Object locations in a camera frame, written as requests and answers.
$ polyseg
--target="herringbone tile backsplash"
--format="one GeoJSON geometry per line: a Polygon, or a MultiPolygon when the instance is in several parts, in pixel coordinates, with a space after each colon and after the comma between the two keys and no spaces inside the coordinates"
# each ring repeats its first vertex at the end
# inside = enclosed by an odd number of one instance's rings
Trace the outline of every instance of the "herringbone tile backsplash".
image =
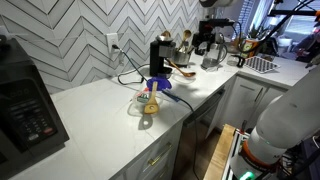
{"type": "Polygon", "coordinates": [[[118,33],[122,49],[146,64],[157,35],[169,30],[179,44],[201,17],[198,0],[0,0],[0,25],[35,62],[50,93],[132,68],[109,54],[105,34],[118,33]]]}

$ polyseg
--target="microwave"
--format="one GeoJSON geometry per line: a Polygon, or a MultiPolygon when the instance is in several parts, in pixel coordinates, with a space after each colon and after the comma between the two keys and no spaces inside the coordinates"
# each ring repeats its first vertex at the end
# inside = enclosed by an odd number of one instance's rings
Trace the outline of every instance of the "microwave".
{"type": "Polygon", "coordinates": [[[64,147],[69,136],[39,71],[16,39],[0,46],[0,179],[64,147]]]}

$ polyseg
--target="drawer handle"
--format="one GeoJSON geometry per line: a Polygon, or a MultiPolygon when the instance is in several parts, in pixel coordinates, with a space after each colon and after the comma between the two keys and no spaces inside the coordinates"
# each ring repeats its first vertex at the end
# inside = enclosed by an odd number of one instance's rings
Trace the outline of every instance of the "drawer handle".
{"type": "Polygon", "coordinates": [[[160,175],[158,176],[157,179],[161,179],[169,170],[169,167],[168,166],[165,166],[162,171],[159,173],[160,175]]]}
{"type": "Polygon", "coordinates": [[[256,97],[256,99],[254,100],[254,102],[257,102],[257,100],[258,100],[258,98],[259,98],[259,96],[260,96],[260,94],[261,94],[262,90],[263,90],[263,88],[261,88],[261,89],[260,89],[259,94],[257,95],[257,97],[256,97]]]}
{"type": "Polygon", "coordinates": [[[167,149],[164,150],[159,156],[157,156],[155,159],[150,159],[148,161],[148,163],[151,165],[151,166],[154,166],[161,158],[162,156],[164,156],[167,152],[169,152],[169,150],[172,148],[172,144],[170,142],[168,142],[166,144],[167,146],[167,149]]]}

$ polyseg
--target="wooden spoon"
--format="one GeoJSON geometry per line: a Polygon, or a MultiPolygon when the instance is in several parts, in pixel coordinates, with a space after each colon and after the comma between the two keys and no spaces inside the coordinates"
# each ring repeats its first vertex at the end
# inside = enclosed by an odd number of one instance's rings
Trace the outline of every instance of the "wooden spoon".
{"type": "Polygon", "coordinates": [[[181,74],[184,76],[184,77],[192,77],[194,75],[196,75],[195,72],[189,72],[189,73],[186,73],[186,72],[183,72],[174,62],[170,61],[169,59],[166,59],[169,63],[170,66],[173,66],[175,67],[178,71],[181,72],[181,74]]]}
{"type": "Polygon", "coordinates": [[[149,101],[144,107],[145,114],[154,114],[159,111],[159,105],[156,100],[156,92],[157,92],[158,82],[154,81],[152,84],[152,91],[149,101]]]}
{"type": "Polygon", "coordinates": [[[180,46],[179,46],[179,50],[182,48],[184,42],[185,42],[189,37],[191,37],[191,34],[192,34],[192,33],[191,33],[191,31],[190,31],[189,29],[183,31],[183,37],[182,37],[181,44],[180,44],[180,46]]]}
{"type": "Polygon", "coordinates": [[[171,33],[170,33],[169,31],[165,30],[165,31],[161,34],[161,36],[171,37],[171,33]]]}

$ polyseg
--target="white countertop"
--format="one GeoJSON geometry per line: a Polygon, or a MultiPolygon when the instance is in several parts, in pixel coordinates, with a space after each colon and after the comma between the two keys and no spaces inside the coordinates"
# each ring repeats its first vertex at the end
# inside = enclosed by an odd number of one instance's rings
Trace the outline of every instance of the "white countertop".
{"type": "MultiPolygon", "coordinates": [[[[276,58],[281,68],[259,74],[221,63],[216,72],[201,69],[202,57],[192,55],[190,68],[197,72],[195,81],[185,83],[170,78],[172,91],[194,108],[216,92],[235,74],[289,88],[308,70],[305,64],[276,58]]],[[[140,79],[132,74],[127,81],[140,79]]],[[[52,95],[52,100],[70,136],[66,147],[17,174],[12,179],[109,179],[135,159],[156,139],[190,113],[186,105],[165,97],[156,115],[129,115],[131,99],[141,85],[123,87],[115,78],[103,79],[52,95]],[[143,120],[152,125],[143,125],[143,120]]]]}

